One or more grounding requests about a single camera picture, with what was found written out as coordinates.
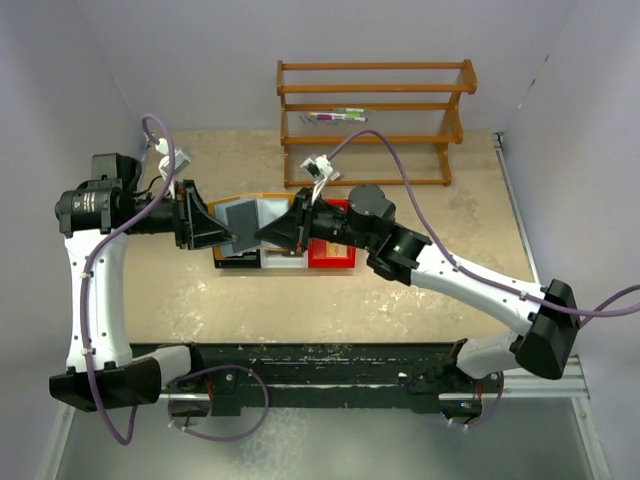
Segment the black card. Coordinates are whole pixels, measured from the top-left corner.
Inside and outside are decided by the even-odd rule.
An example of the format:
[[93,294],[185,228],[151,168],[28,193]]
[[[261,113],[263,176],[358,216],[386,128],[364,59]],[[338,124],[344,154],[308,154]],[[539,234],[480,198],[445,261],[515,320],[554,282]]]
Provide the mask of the black card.
[[257,248],[260,240],[256,238],[259,229],[258,208],[255,200],[244,200],[226,209],[229,229],[236,235],[231,245],[234,254],[240,254]]

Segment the orange leather card holder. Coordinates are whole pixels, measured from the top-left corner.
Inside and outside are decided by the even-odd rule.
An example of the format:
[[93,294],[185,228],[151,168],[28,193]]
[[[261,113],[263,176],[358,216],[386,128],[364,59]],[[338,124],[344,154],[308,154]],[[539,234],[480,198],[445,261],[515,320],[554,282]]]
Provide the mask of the orange leather card holder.
[[254,250],[283,251],[260,240],[256,232],[284,215],[293,202],[289,193],[248,194],[211,202],[208,207],[216,220],[228,227],[236,239],[218,247],[222,257],[239,256]]

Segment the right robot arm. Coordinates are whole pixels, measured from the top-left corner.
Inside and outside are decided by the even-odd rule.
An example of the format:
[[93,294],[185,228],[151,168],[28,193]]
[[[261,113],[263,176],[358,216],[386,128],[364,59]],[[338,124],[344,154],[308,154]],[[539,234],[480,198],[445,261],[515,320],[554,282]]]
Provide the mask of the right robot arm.
[[397,223],[395,213],[395,204],[376,185],[354,187],[345,209],[303,188],[288,211],[256,236],[288,250],[303,251],[314,240],[364,250],[368,266],[383,279],[449,296],[506,325],[500,335],[454,344],[444,376],[456,391],[517,368],[548,380],[563,376],[579,330],[569,285],[519,281],[453,256],[433,235]]

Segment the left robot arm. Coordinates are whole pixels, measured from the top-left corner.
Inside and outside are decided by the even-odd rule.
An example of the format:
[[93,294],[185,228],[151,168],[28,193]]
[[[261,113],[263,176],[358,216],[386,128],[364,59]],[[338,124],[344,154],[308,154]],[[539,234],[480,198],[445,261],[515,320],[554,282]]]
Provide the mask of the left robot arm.
[[188,346],[134,357],[124,314],[124,260],[129,235],[171,233],[180,249],[228,244],[237,236],[207,210],[195,184],[174,198],[136,193],[140,161],[95,155],[91,176],[55,205],[72,275],[73,327],[64,373],[49,380],[51,396],[81,411],[156,402],[171,381],[184,392],[202,387],[204,365]]

